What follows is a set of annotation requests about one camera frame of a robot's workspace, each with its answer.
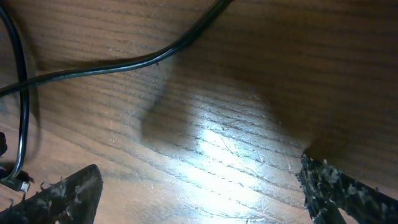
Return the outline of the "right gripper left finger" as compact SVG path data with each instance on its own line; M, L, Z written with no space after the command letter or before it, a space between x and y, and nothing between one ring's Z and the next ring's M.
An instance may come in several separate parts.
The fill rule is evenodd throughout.
M1 212L1 223L92 224L103 189L97 165L89 165L66 179Z

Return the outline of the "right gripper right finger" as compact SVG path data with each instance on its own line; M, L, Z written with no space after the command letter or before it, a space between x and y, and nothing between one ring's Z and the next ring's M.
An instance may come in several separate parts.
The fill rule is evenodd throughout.
M345 223L339 209L358 223L397 223L397 200L345 175L327 161L301 157L297 174L305 208L314 223Z

